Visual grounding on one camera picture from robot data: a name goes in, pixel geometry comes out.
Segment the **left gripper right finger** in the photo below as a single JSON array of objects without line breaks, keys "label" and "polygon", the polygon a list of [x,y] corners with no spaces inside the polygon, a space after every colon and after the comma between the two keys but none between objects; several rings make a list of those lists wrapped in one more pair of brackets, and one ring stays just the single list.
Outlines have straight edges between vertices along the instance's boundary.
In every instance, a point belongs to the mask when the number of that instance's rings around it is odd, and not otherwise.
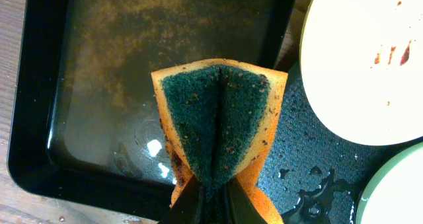
[{"label": "left gripper right finger", "polygon": [[227,224],[267,224],[237,178],[232,178],[224,187],[224,206]]}]

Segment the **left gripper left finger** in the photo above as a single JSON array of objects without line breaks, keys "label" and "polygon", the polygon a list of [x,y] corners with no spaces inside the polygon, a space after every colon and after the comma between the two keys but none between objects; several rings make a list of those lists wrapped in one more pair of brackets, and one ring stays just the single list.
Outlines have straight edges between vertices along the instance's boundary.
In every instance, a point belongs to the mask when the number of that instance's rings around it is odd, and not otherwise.
[{"label": "left gripper left finger", "polygon": [[186,183],[172,208],[158,224],[200,224],[204,205],[204,188],[195,176]]}]

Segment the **orange green scrub sponge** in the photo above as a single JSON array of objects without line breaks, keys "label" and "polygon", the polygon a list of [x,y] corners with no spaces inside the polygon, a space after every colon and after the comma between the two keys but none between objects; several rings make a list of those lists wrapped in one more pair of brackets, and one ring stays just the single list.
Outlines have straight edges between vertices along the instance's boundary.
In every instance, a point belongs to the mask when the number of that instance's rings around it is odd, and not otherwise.
[{"label": "orange green scrub sponge", "polygon": [[222,223],[222,191],[235,179],[267,223],[282,217],[258,188],[282,108],[288,74],[230,59],[205,59],[151,75],[176,186],[171,205],[197,180],[208,223]]}]

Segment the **light blue plate front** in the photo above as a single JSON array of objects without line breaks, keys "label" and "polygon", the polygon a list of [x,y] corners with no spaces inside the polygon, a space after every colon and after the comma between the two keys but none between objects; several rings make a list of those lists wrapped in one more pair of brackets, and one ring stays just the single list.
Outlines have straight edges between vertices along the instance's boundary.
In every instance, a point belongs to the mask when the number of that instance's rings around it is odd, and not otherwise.
[{"label": "light blue plate front", "polygon": [[360,224],[422,224],[422,144],[389,159],[365,187],[356,211]]}]

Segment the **yellow plate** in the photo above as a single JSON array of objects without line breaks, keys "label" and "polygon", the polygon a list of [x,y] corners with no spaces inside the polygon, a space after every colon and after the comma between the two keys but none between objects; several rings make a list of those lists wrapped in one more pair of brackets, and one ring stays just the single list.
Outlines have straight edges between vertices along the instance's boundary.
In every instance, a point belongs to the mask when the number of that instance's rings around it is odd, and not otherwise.
[{"label": "yellow plate", "polygon": [[421,137],[422,0],[312,0],[300,69],[311,108],[339,137]]}]

